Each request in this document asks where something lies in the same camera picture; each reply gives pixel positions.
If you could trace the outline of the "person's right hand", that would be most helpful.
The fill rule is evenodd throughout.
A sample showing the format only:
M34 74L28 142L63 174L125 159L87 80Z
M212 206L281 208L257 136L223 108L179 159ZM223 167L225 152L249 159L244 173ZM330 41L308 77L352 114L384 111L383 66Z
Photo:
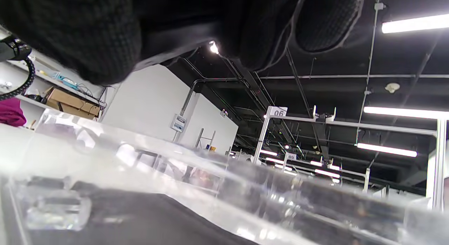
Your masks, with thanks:
M176 61L215 42L221 57L263 71L291 38L338 48L364 0L1 0L1 25L94 85L123 82L139 63Z

